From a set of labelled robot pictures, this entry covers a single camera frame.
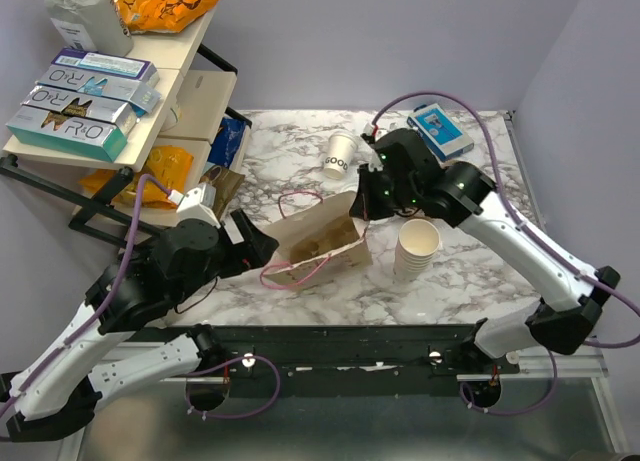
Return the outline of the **blue white razor box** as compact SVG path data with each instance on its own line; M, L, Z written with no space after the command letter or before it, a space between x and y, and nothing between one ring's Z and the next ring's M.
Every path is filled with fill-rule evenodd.
M474 148L472 138L437 103L414 109L407 117L407 124L418 132L441 162L458 158Z

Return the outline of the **grey coffee bag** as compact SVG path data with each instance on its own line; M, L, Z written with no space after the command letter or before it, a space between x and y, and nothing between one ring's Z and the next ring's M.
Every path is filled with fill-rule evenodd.
M114 0L44 0L44 4L69 48L125 56L134 46Z

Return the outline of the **black beige shelf rack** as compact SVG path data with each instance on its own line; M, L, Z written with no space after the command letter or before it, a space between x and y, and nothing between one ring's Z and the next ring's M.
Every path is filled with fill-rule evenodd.
M171 145L189 152L193 162L185 186L191 189L203 173L221 120L245 118L229 105L237 68L203 43L213 17L208 12L177 34L133 36L134 46L129 55L155 65L159 75L155 88L162 100L152 114L138 121L115 162L30 146L11 137L1 157L2 176L70 203L74 208L68 222L71 230L116 248L124 247L123 235L109 230L126 227L132 211L114 198L133 174L143 168L151 150ZM115 177L99 193L76 192L24 170L21 165L25 161L51 168L58 174L73 167L96 168L112 170Z

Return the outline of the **silver R&O box upper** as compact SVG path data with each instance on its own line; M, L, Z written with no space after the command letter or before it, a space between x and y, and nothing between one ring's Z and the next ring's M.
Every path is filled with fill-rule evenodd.
M39 85L127 102L139 116L152 114L162 94L146 83L74 67L51 65Z

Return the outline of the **purple white box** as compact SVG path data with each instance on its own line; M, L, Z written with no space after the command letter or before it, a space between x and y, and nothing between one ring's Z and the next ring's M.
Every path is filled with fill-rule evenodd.
M150 61L71 48L62 49L53 59L52 64L133 79L150 86L155 86L159 80L159 73Z

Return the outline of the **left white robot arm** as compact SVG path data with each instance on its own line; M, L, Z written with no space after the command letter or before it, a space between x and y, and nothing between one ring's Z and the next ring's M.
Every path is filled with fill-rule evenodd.
M107 363L105 356L202 286L264 267L279 243L242 210L231 214L242 237L216 221L180 221L109 265L87 290L52 345L22 372L1 376L1 409L13 443L61 440L86 427L109 402L176 375L214 374L228 352L198 324L145 354Z

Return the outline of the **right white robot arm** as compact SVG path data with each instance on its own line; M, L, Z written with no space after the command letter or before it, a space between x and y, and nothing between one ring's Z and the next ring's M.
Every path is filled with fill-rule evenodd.
M373 221L416 208L482 242L539 293L538 302L481 320L459 348L462 365L480 373L506 353L540 345L570 355L591 335L620 275L560 248L535 225L504 207L495 182L476 166L441 166L408 128L384 135L359 165L354 218Z

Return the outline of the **brown snack bag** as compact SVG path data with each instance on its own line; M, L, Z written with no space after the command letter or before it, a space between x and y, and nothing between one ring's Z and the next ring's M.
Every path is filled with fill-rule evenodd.
M221 221L245 176L224 166L213 165L200 178L197 185L201 203L210 208Z

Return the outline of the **silver r&o box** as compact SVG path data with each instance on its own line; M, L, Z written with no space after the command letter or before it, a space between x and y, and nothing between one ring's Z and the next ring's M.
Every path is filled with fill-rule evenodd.
M139 120L132 106L127 102L45 85L36 85L22 101L22 105L66 116L110 123L117 126L124 134L128 134Z
M51 65L39 85L127 102L139 116L152 114L162 94L146 83L74 67Z

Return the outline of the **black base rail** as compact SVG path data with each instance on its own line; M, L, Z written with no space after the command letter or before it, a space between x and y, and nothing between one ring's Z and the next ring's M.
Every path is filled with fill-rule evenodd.
M230 369L233 398L455 395L457 378L516 374L501 358L473 363L458 354L470 324L398 326L216 326L211 365L245 353L269 359Z

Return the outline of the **white paper coffee cup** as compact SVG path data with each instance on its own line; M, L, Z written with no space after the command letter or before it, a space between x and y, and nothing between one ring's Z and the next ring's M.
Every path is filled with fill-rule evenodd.
M323 174L330 179L343 179L358 149L358 138L350 131L334 132L328 139Z

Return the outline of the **silver R&O box middle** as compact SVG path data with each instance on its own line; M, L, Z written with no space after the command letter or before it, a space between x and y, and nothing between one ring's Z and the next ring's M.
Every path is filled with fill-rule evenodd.
M36 85L22 101L22 105L66 116L110 123L117 126L124 134L128 134L139 120L132 106L127 102L45 85Z

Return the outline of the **orange snack bag top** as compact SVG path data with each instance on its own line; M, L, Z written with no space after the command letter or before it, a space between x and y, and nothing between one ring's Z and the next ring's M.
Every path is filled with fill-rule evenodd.
M180 33L220 0L114 0L131 33Z

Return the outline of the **blue snack bag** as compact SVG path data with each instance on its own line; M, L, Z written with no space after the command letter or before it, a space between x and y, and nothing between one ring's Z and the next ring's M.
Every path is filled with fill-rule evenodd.
M224 117L211 145L207 164L232 169L239 156L246 128L246 122Z

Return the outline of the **brown pink paper bag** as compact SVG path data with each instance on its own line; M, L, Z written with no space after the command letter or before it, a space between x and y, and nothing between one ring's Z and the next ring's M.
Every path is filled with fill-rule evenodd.
M367 221L353 218L349 210L356 193L347 190L262 228L279 246L260 272L261 284L270 290L304 290L372 265L366 234Z

